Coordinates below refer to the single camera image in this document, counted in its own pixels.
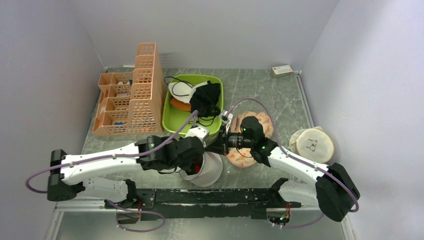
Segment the red bra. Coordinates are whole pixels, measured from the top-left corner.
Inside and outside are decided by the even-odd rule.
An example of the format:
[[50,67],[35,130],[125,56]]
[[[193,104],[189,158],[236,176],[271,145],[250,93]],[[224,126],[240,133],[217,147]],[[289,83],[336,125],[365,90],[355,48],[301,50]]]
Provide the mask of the red bra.
[[204,159],[203,159],[203,157],[202,156],[199,156],[193,163],[192,163],[192,166],[191,166],[191,173],[193,174],[193,175],[195,175],[195,174],[198,174],[200,171],[201,171],[201,169],[202,169],[202,166],[203,166],[203,163],[204,163]]

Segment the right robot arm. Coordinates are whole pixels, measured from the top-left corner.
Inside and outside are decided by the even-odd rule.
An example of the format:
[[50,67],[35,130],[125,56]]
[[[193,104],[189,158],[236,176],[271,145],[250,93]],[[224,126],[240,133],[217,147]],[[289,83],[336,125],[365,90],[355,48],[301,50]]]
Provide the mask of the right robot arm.
[[335,222],[359,210],[361,195],[344,166],[317,163],[290,152],[279,141],[265,136],[255,116],[245,117],[239,132],[227,132],[222,126],[215,140],[205,148],[219,155],[228,155],[230,149],[249,149],[251,158],[257,163],[291,173],[304,182],[283,180],[275,183],[275,190],[269,197],[275,207],[282,207],[287,202],[317,206]]

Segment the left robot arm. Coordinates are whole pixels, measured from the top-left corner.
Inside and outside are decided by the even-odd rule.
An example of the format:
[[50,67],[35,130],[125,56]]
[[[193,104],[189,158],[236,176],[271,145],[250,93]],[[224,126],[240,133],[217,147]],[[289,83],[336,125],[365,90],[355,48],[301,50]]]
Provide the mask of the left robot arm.
[[154,170],[170,174],[182,170],[197,174],[204,162],[204,142],[197,136],[170,139],[149,136],[126,146],[97,153],[72,155],[52,151],[47,182],[51,202],[72,200],[80,193],[134,207],[139,200],[136,184],[129,179],[112,181],[102,175]]

